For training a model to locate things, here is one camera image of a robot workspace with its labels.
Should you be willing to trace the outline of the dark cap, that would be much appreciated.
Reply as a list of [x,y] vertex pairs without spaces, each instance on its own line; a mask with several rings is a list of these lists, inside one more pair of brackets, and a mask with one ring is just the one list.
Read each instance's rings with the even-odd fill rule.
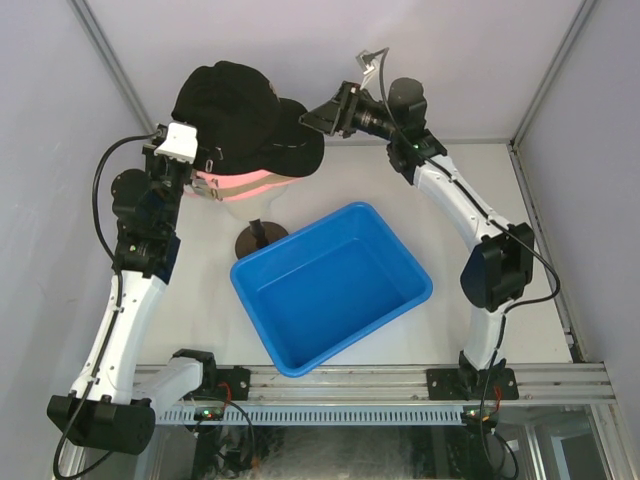
[[194,168],[217,175],[241,175],[265,170],[277,175],[302,178],[312,175],[324,157],[325,143],[313,137],[298,145],[267,145],[241,158],[215,157],[202,153],[194,161]]

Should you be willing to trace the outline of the beige cap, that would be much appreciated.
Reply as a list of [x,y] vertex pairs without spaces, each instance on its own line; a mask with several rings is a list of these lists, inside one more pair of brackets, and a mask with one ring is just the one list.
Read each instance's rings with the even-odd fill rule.
[[236,201],[297,181],[295,177],[258,170],[239,175],[219,175],[197,171],[185,187],[189,195],[217,201]]

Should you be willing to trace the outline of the pink baseball cap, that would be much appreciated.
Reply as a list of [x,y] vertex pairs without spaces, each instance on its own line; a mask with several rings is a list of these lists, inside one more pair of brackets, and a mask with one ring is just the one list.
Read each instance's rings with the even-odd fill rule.
[[258,188],[228,188],[228,189],[213,189],[210,187],[198,188],[197,186],[187,186],[184,189],[184,193],[192,197],[202,197],[209,200],[221,201],[221,202],[233,202],[246,198],[251,198],[263,194],[270,190],[268,186],[261,186]]

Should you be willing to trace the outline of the dark round wooden stand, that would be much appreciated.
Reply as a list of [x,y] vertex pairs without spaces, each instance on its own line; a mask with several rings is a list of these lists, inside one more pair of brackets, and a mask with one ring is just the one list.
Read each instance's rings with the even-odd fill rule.
[[235,255],[237,259],[242,259],[262,248],[265,248],[288,235],[288,231],[281,225],[252,220],[249,226],[240,232],[235,241]]

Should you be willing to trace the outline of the blue plastic bin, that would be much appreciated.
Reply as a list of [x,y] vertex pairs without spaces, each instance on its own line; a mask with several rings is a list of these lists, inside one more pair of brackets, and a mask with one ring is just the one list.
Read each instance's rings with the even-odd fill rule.
[[291,378],[433,293],[430,276],[365,202],[237,261],[230,279],[274,366]]

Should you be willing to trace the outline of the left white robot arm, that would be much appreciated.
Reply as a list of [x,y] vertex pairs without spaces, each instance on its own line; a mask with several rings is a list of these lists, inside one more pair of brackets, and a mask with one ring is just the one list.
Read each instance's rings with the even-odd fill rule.
[[196,145],[146,144],[142,170],[113,180],[117,243],[107,251],[114,275],[99,331],[66,395],[54,395],[47,416],[76,446],[138,455],[157,418],[192,394],[206,400],[219,387],[212,353],[181,349],[150,380],[136,386],[140,347],[177,259],[175,230]]

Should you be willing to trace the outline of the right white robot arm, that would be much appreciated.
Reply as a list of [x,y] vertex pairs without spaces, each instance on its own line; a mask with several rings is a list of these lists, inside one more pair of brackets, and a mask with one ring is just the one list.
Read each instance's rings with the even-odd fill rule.
[[427,129],[426,112],[422,84],[403,77],[392,82],[380,101],[362,86],[344,82],[300,122],[327,136],[363,132],[386,140],[394,170],[435,202],[458,231],[469,251],[460,285],[471,305],[459,385],[466,396],[480,399],[493,390],[494,372],[504,365],[506,313],[532,280],[534,235],[527,223],[509,222],[476,195]]

